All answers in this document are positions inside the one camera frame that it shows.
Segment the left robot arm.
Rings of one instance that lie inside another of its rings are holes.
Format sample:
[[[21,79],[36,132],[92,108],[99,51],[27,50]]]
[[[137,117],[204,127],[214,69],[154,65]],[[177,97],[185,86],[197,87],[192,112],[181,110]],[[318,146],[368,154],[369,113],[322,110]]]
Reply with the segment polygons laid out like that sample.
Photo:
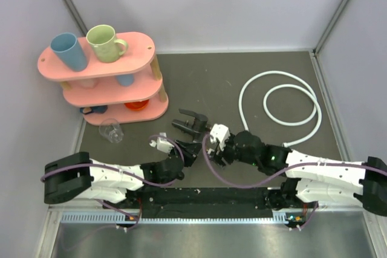
[[[78,152],[45,166],[44,203],[62,204],[73,199],[97,199],[132,207],[137,193],[168,187],[184,178],[183,169],[193,165],[201,144],[173,141],[163,134],[150,137],[150,146],[167,154],[162,161],[134,166],[107,164]]]

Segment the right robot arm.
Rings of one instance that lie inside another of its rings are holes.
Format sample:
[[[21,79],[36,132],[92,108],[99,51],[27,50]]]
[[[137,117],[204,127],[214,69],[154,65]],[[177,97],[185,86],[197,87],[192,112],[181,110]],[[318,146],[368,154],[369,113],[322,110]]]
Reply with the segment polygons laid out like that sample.
[[[378,216],[386,216],[386,163],[369,156],[366,161],[336,161],[312,156],[288,147],[265,144],[248,131],[217,138],[207,134],[202,141],[207,163],[225,166],[234,161],[256,167],[267,179],[277,176],[281,186],[281,207],[301,202],[358,205]]]

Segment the black faucet mixer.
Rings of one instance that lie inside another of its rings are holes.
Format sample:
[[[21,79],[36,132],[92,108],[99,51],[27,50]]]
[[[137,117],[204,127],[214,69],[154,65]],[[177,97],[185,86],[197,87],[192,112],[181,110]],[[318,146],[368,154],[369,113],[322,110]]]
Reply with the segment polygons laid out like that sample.
[[[173,119],[173,127],[190,135],[194,143],[201,142],[205,134],[209,133],[212,128],[212,126],[208,123],[208,117],[204,114],[199,114],[186,109],[179,109],[178,111],[180,114],[192,117],[193,121],[190,122],[189,120],[181,121]]]

